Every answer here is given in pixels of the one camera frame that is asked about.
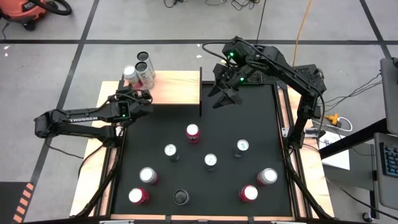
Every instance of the silver soda can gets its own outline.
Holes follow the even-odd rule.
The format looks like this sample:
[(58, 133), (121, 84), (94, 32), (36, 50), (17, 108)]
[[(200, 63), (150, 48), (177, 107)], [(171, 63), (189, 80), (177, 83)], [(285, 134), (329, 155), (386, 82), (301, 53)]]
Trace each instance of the silver soda can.
[(156, 72), (154, 69), (154, 65), (152, 64), (152, 61), (150, 60), (148, 52), (139, 52), (137, 54), (137, 59), (140, 62), (145, 62), (148, 65), (149, 71), (152, 74), (152, 78), (156, 77)]
[(266, 168), (257, 175), (257, 183), (260, 185), (273, 184), (277, 179), (278, 174), (272, 168)]
[(166, 147), (164, 147), (164, 153), (172, 162), (177, 162), (180, 158), (177, 148), (173, 144), (166, 145)]
[(241, 157), (244, 154), (244, 152), (246, 152), (248, 149), (249, 149), (249, 143), (244, 139), (239, 140), (238, 143), (236, 144), (235, 157), (237, 158)]
[(155, 86), (152, 74), (148, 69), (148, 65), (145, 62), (138, 62), (136, 64), (136, 71), (139, 79), (142, 82), (142, 88), (145, 90), (150, 90)]
[(207, 171), (213, 171), (216, 167), (217, 157), (214, 154), (207, 154), (205, 156), (205, 164)]
[(156, 184), (159, 180), (156, 172), (150, 167), (143, 168), (139, 173), (139, 178), (146, 184)]
[(142, 86), (136, 68), (133, 65), (126, 65), (123, 68), (123, 77), (134, 89), (139, 89)]

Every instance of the wooden frame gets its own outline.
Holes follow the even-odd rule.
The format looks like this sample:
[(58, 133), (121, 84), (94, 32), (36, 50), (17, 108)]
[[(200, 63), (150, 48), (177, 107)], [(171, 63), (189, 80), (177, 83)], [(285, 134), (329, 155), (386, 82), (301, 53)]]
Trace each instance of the wooden frame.
[[(171, 74), (173, 72), (167, 72), (167, 76), (171, 77)], [(198, 83), (200, 83), (200, 75), (199, 72), (194, 73), (194, 72), (179, 72), (179, 74), (190, 74), (190, 85), (194, 85), (196, 80)], [(183, 80), (175, 81), (175, 85), (184, 85), (186, 82)], [(108, 95), (112, 95), (114, 91), (118, 88), (119, 82), (103, 82), (102, 87), (101, 87), (101, 92), (99, 94), (99, 99), (98, 99), (98, 105), (102, 104), (102, 102), (106, 99)], [(296, 114), (297, 114), (297, 107), (298, 103), (300, 101), (300, 95), (294, 91), (291, 88), (288, 88), (289, 93), (289, 98), (290, 98), (290, 107), (292, 109), (292, 114), (294, 116), (294, 119), (296, 119)], [(279, 94), (279, 101), (280, 101), (280, 107), (282, 109), (282, 117), (284, 120), (285, 126), (289, 125), (289, 119), (288, 119), (288, 107), (286, 107), (285, 103), (285, 96), (284, 92), (279, 89), (278, 91)], [(199, 96), (193, 96), (195, 101), (196, 99), (199, 99)], [(93, 126), (99, 126), (99, 125), (104, 125), (104, 123), (93, 123)], [(312, 122), (309, 121), (307, 123), (307, 126), (311, 126)], [(309, 144), (315, 148), (317, 148), (317, 143), (316, 140), (314, 139), (306, 139), (305, 140), (306, 144)], [(88, 145), (86, 147), (86, 153), (85, 156), (91, 153), (92, 150), (96, 149), (99, 146), (99, 141), (96, 139), (90, 139), (88, 141)], [(75, 194), (75, 199), (73, 200), (73, 205), (72, 205), (72, 210), (71, 210), (71, 215), (75, 215), (78, 213), (85, 205), (86, 203), (90, 200), (91, 196), (95, 193), (95, 190), (98, 188), (98, 185), (100, 183), (100, 178), (101, 178), (101, 172), (103, 170), (103, 163), (104, 163), (104, 158), (105, 158), (105, 151), (106, 149), (101, 149), (95, 157), (92, 157), (86, 162), (86, 165), (83, 166), (82, 168), (82, 175), (78, 180), (78, 185), (76, 188), (76, 194)], [(111, 149), (110, 152), (110, 158), (109, 161), (110, 163), (108, 164), (108, 172), (110, 168), (112, 167), (112, 162), (114, 159), (114, 155), (116, 153), (116, 149)], [(330, 201), (330, 196), (328, 193), (328, 187), (326, 184), (325, 180), (325, 175), (323, 173), (323, 167), (322, 167), (322, 162), (320, 160), (320, 155), (319, 153), (315, 152), (313, 149), (309, 148), (308, 146), (304, 146), (300, 150), (301, 154), (301, 159), (302, 159), (302, 168), (305, 174), (305, 181), (307, 183), (307, 188), (308, 190), (312, 193), (314, 198), (317, 200), (317, 202), (322, 206), (322, 208), (331, 216), (333, 216), (333, 208), (331, 206), (331, 201)], [(297, 170), (297, 163), (295, 161), (294, 155), (290, 156), (292, 163)], [(108, 206), (109, 206), (109, 200), (110, 200), (110, 191), (111, 191), (111, 185), (113, 183), (111, 182), (106, 190), (105, 193), (103, 194), (103, 197), (100, 201), (100, 209), (98, 211), (98, 215), (106, 215), (106, 211), (108, 211)], [(298, 209), (299, 209), (299, 214), (301, 217), (306, 217), (305, 213), (305, 205), (304, 205), (304, 200), (303, 196), (297, 186), (295, 186), (295, 191), (297, 195), (297, 201), (298, 201)], [(134, 219), (134, 220), (164, 220), (165, 215), (111, 215), (112, 219)], [(247, 221), (248, 217), (226, 217), (226, 216), (186, 216), (186, 215), (172, 215), (171, 220), (227, 220), (227, 221)], [(276, 220), (276, 221), (293, 221), (295, 220), (295, 217), (254, 217), (255, 221), (269, 221), (269, 220)]]

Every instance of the black tabletop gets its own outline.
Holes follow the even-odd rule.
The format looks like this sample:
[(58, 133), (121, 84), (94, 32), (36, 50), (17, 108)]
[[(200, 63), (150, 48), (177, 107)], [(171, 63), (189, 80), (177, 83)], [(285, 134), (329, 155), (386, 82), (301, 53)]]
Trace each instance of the black tabletop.
[[(243, 86), (239, 91), (242, 105), (218, 109), (212, 108), (217, 97), (208, 98), (209, 91), (210, 87), (204, 85), (201, 118), (198, 106), (163, 105), (130, 126), (114, 188), (112, 214), (292, 216), (272, 86)], [(198, 144), (188, 143), (185, 135), (191, 123), (200, 128)], [(249, 142), (249, 149), (237, 159), (233, 150), (240, 139)], [(164, 154), (168, 144), (176, 145), (178, 162), (170, 162)], [(205, 169), (208, 153), (218, 159), (214, 172)], [(143, 167), (158, 173), (157, 185), (140, 181)], [(268, 167), (278, 173), (277, 182), (261, 187), (256, 184), (256, 174)], [(252, 203), (242, 203), (238, 191), (248, 184), (256, 186), (259, 195)], [(149, 192), (148, 204), (129, 201), (128, 193), (134, 187)], [(186, 205), (174, 203), (178, 189), (189, 193)]]

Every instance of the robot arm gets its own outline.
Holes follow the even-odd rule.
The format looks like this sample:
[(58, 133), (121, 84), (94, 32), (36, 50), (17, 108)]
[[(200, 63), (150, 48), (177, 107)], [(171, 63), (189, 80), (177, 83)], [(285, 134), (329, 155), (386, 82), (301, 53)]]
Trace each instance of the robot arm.
[(152, 112), (151, 99), (149, 92), (134, 91), (125, 87), (109, 96), (99, 108), (47, 111), (34, 119), (35, 135), (39, 138), (55, 137), (60, 134), (97, 138), (105, 147), (114, 147), (117, 140), (114, 126), (96, 128), (75, 123), (104, 121), (128, 126), (137, 118)]
[(238, 86), (243, 84), (255, 71), (266, 75), (275, 76), (291, 86), (301, 94), (297, 110), (297, 120), (294, 127), (289, 129), (286, 137), (287, 145), (300, 149), (304, 141), (304, 127), (308, 119), (320, 118), (317, 99), (326, 90), (323, 77), (318, 70), (311, 71), (308, 67), (292, 68), (285, 57), (275, 47), (261, 46), (247, 43), (235, 37), (230, 43), (225, 44), (223, 54), (226, 56), (228, 66), (216, 64), (215, 85), (208, 96), (222, 92), (221, 98), (213, 105), (214, 108), (229, 104), (240, 105), (243, 100), (238, 95)]

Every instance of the gray concrete floor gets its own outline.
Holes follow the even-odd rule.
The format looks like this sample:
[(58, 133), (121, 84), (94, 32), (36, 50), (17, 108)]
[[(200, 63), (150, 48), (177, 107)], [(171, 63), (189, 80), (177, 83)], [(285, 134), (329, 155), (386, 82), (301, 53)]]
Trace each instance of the gray concrete floor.
[[(43, 140), (34, 136), (33, 119), (56, 107), (67, 76), (73, 79), (64, 98), (64, 108), (70, 109), (95, 106), (101, 82), (119, 80), (123, 66), (134, 63), (140, 50), (150, 53), (157, 70), (197, 70), (202, 66), (203, 79), (212, 80), (211, 71), (220, 60), (202, 51), (197, 44), (203, 39), (230, 39), (236, 35), (256, 39), (264, 4), (261, 0), (253, 10), (245, 8), (238, 12), (230, 5), (231, 0), (220, 6), (208, 6), (205, 0), (188, 0), (172, 9), (165, 8), (161, 0), (68, 2), (74, 10), (71, 16), (47, 14), (33, 32), (25, 31), (19, 24), (11, 24), (5, 30), (10, 41), (0, 42), (0, 102), (4, 105), (0, 111), (3, 118), (1, 181), (30, 181), (43, 145)], [(259, 39), (295, 40), (307, 3), (307, 0), (268, 0)], [(96, 4), (98, 7), (92, 11), (95, 13), (93, 21), (87, 23)], [(398, 2), (367, 0), (366, 4), (384, 40), (398, 40)], [(0, 27), (5, 23), (4, 19), (0, 20)], [(323, 69), (328, 88), (324, 94), (326, 100), (347, 95), (375, 77), (379, 73), (379, 60), (385, 56), (380, 44), (394, 44), (377, 42), (359, 0), (315, 0), (301, 39), (336, 41), (326, 45), (314, 41), (298, 47), (297, 65), (315, 63)], [(103, 42), (94, 44), (91, 40)], [(113, 40), (131, 41), (118, 44)], [(140, 40), (161, 41), (151, 45)], [(346, 40), (363, 42), (347, 45)], [(275, 46), (288, 63), (292, 63), (293, 42), (280, 43)], [(209, 48), (220, 51), (222, 46)], [(388, 50), (391, 55), (398, 55), (397, 45), (388, 45)], [(333, 113), (350, 119), (354, 131), (383, 118), (382, 87), (344, 101), (328, 114)], [(52, 144), (82, 156), (86, 143), (84, 138), (59, 136)], [(49, 151), (26, 221), (68, 217), (80, 162)], [(369, 203), (367, 191), (350, 186), (344, 188)], [(361, 221), (361, 214), (368, 211), (366, 207), (332, 185), (329, 190), (338, 218)], [(398, 215), (397, 211), (383, 209)], [(393, 223), (393, 220), (381, 215), (380, 222)]]

